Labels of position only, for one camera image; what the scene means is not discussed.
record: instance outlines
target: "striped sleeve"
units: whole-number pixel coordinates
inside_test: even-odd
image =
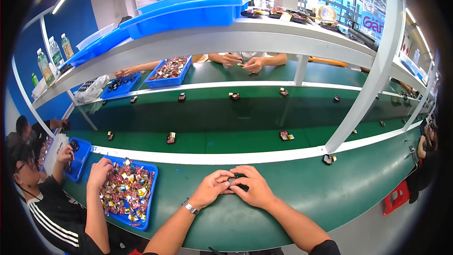
[[[41,234],[55,247],[69,254],[99,254],[103,252],[85,233],[85,225],[62,221],[44,213],[36,203],[29,204],[33,220]]]

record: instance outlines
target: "plastic bag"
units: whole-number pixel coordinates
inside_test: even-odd
[[[80,89],[74,92],[75,98],[80,103],[89,103],[97,99],[100,94],[102,93],[105,85],[108,84],[110,78],[108,75],[101,76],[96,79],[85,91],[81,91]]]

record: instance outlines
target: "white stripe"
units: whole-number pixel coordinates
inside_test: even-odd
[[[72,231],[66,230],[66,229],[62,228],[61,226],[59,226],[58,224],[56,224],[56,223],[54,223],[53,221],[51,221],[50,218],[48,218],[48,217],[47,217],[47,216],[46,216],[46,215],[45,215],[45,214],[37,207],[37,205],[36,205],[35,203],[31,203],[31,205],[33,205],[33,207],[36,209],[36,211],[37,211],[38,213],[40,213],[40,214],[41,214],[41,215],[42,215],[42,216],[43,216],[50,224],[52,224],[54,227],[56,227],[57,229],[63,231],[64,233],[66,233],[66,234],[68,234],[68,235],[73,235],[73,236],[75,236],[75,237],[77,237],[77,238],[79,237],[78,234],[76,234],[76,233],[74,233],[74,232],[72,232]]]
[[[287,86],[296,86],[293,81],[230,81],[230,82],[210,82],[210,83],[199,83],[199,84],[187,84],[187,85],[180,85],[175,87],[168,87],[168,88],[158,88],[158,89],[141,89],[138,91],[131,91],[129,93],[125,93],[122,95],[118,95],[106,100],[112,99],[121,99],[125,97],[141,95],[141,94],[150,94],[150,93],[159,93],[159,92],[168,92],[168,91],[185,91],[187,89],[204,89],[204,88],[219,88],[219,87],[258,87],[258,86],[277,86],[277,87],[287,87]],[[328,84],[328,83],[315,83],[315,82],[302,82],[301,86],[297,87],[316,87],[316,88],[329,88],[329,89],[349,89],[354,91],[362,90],[361,87],[355,86],[348,86],[348,85],[337,85],[337,84]],[[382,92],[382,94],[392,95],[396,97],[402,98],[403,96],[398,93],[390,93],[390,92]],[[96,102],[103,101],[103,99],[98,98],[94,101],[90,101],[87,103],[78,103],[79,105],[88,105]]]
[[[62,240],[62,241],[64,241],[64,242],[67,242],[67,243],[71,244],[71,245],[74,246],[74,247],[79,247],[79,245],[77,244],[77,243],[78,243],[78,240],[77,240],[77,239],[74,240],[74,239],[71,238],[69,235],[65,235],[65,234],[59,232],[58,230],[56,230],[55,228],[53,228],[52,226],[46,224],[45,221],[41,218],[41,216],[38,215],[38,214],[35,212],[34,208],[31,207],[31,206],[32,206],[32,205],[30,205],[30,211],[31,211],[31,213],[33,214],[34,218],[35,218],[35,219],[37,220],[37,222],[39,222],[39,224],[41,224],[41,225],[42,225],[42,226],[43,226],[50,234],[52,234],[53,236],[57,237],[58,239],[60,239],[60,240]],[[72,241],[75,241],[75,243],[72,242],[72,241],[69,241],[69,240],[66,240],[66,239],[62,238],[60,235],[63,236],[63,237],[65,237],[65,238],[68,238],[68,239],[70,239],[70,240],[72,240]]]
[[[420,125],[421,121],[412,124],[408,130],[411,130]],[[355,141],[344,142],[336,152],[351,150],[370,144],[374,144],[397,135],[404,133],[402,129],[393,130],[391,132],[383,133],[380,135],[363,138]],[[318,157],[325,154],[318,150],[318,147],[274,151],[274,152],[261,152],[261,153],[225,153],[225,154],[195,154],[195,153],[159,153],[159,152],[145,152],[115,149],[101,146],[91,146],[91,152],[103,154],[108,156],[128,157],[137,161],[149,162],[162,162],[162,163],[175,163],[175,164],[203,164],[203,165],[238,165],[244,163],[266,163],[266,162],[282,162],[295,159],[303,159],[308,157]]]

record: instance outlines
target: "black hair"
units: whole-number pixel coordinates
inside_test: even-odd
[[[24,133],[27,125],[28,125],[27,118],[23,115],[19,116],[19,118],[16,121],[16,133],[22,136],[22,133]]]
[[[8,148],[8,164],[11,175],[17,172],[16,163],[18,161],[27,162],[29,158],[34,160],[33,148],[25,142],[19,142],[11,148]]]

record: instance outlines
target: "white metal shelf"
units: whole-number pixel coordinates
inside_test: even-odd
[[[371,68],[376,53],[318,25],[302,25],[264,17],[240,18],[230,26],[174,30],[127,39],[103,55],[67,71],[33,107],[101,75],[129,66],[197,53],[263,51],[312,55]]]

